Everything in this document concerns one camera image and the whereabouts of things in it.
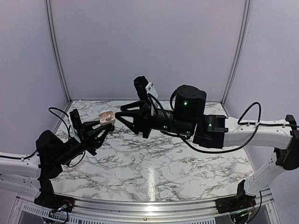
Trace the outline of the white round charging case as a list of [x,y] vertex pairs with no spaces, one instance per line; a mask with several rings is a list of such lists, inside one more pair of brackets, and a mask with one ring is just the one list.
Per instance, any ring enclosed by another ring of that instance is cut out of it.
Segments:
[[102,126],[107,124],[114,125],[116,122],[115,113],[113,111],[101,112],[99,114],[99,121]]

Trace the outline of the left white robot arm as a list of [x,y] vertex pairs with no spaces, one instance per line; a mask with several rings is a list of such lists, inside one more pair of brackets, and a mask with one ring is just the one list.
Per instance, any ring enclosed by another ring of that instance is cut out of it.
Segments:
[[54,192],[51,180],[58,177],[63,165],[70,165],[77,156],[88,152],[95,156],[110,131],[111,123],[99,121],[75,125],[77,136],[63,142],[52,131],[44,131],[36,140],[36,152],[31,156],[0,157],[1,188],[19,192],[34,198],[34,203],[58,209],[66,205],[71,210],[74,199]]

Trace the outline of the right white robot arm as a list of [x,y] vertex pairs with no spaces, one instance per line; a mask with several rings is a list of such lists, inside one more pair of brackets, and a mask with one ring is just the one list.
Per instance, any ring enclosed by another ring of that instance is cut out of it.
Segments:
[[232,206],[241,209],[279,175],[299,166],[299,130],[288,115],[283,120],[244,121],[224,115],[206,115],[206,93],[190,85],[178,87],[163,108],[152,83],[138,84],[139,101],[123,105],[115,117],[133,133],[148,138],[152,130],[180,138],[189,148],[204,154],[238,151],[247,145],[273,147],[272,156],[249,178],[238,184]]

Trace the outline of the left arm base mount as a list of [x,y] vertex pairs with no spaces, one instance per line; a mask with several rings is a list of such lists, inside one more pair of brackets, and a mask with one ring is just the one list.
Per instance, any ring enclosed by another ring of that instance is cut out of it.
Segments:
[[57,210],[58,208],[67,205],[65,210],[67,212],[72,212],[74,198],[56,194],[50,180],[41,180],[39,195],[34,199],[34,204],[53,210]]

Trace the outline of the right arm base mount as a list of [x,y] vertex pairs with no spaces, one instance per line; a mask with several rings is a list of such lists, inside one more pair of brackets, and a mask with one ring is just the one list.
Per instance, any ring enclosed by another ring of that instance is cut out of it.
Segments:
[[256,196],[247,195],[244,185],[245,180],[242,180],[238,184],[236,195],[218,198],[215,200],[216,208],[219,214],[242,210],[256,205]]

